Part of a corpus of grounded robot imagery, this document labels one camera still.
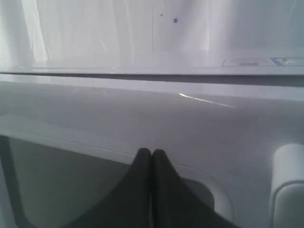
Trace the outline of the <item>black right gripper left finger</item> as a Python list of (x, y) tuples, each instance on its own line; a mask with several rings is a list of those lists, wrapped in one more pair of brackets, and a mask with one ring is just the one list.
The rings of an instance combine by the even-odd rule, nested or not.
[(101, 202), (66, 228), (148, 228), (152, 153), (140, 148), (127, 173)]

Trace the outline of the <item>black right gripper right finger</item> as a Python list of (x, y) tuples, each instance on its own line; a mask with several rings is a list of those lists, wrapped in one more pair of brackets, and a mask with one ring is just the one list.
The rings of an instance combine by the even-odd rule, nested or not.
[(234, 228), (184, 183), (164, 150), (152, 154), (152, 214), (156, 228)]

